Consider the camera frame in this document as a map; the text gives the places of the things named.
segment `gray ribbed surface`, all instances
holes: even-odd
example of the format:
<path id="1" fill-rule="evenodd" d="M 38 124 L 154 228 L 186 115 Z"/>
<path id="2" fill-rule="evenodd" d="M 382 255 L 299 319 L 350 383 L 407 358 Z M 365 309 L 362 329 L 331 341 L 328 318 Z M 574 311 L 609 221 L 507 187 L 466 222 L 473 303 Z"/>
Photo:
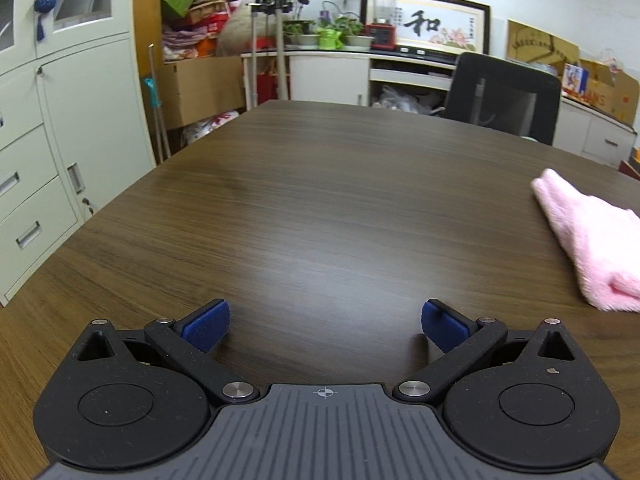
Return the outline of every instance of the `gray ribbed surface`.
<path id="1" fill-rule="evenodd" d="M 42 480 L 529 480 L 469 455 L 426 406 L 400 404 L 381 386 L 275 384 L 262 400 L 223 408 L 185 453 L 150 469 L 94 474 L 56 464 Z M 600 465 L 544 476 L 611 480 Z"/>

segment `glass cabinet door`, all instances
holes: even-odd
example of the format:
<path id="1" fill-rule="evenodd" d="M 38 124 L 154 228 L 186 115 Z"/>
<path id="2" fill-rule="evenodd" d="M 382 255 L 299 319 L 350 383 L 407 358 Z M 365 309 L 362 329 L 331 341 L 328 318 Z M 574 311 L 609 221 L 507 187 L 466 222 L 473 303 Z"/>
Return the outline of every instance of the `glass cabinet door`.
<path id="1" fill-rule="evenodd" d="M 42 21 L 45 37 L 37 44 L 38 56 L 127 32 L 131 6 L 132 0 L 56 0 Z"/>
<path id="2" fill-rule="evenodd" d="M 34 0 L 0 0 L 0 74 L 35 58 Z"/>

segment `pink cloth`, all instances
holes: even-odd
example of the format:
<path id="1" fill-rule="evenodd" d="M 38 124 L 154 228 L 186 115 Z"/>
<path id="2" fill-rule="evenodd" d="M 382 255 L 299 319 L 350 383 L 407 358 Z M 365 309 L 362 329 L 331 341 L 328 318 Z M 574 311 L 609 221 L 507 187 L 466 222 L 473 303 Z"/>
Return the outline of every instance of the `pink cloth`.
<path id="1" fill-rule="evenodd" d="M 587 301 L 601 310 L 640 312 L 640 218 L 583 195 L 554 170 L 543 171 L 531 187 L 574 261 Z"/>

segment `wooden table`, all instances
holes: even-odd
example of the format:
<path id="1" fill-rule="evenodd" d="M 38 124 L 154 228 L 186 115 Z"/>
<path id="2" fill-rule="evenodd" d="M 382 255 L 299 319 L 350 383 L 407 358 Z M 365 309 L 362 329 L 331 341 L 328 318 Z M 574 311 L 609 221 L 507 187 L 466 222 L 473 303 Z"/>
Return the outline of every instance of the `wooden table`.
<path id="1" fill-rule="evenodd" d="M 640 315 L 581 298 L 529 187 L 547 167 L 640 211 L 631 178 L 468 124 L 300 102 L 232 121 L 117 197 L 0 312 L 0 478 L 45 466 L 31 410 L 90 320 L 141 328 L 216 297 L 233 315 L 217 359 L 258 385 L 397 383 L 428 362 L 428 298 L 512 328 L 559 317 L 620 404 L 607 464 L 640 478 Z"/>

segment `black mesh chair back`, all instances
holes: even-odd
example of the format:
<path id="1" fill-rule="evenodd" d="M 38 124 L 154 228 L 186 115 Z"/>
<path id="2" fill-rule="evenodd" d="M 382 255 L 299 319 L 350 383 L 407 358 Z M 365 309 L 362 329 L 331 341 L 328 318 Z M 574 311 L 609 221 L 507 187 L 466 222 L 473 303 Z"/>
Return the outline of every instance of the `black mesh chair back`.
<path id="1" fill-rule="evenodd" d="M 442 116 L 551 146 L 561 89 L 558 78 L 537 68 L 465 52 Z"/>

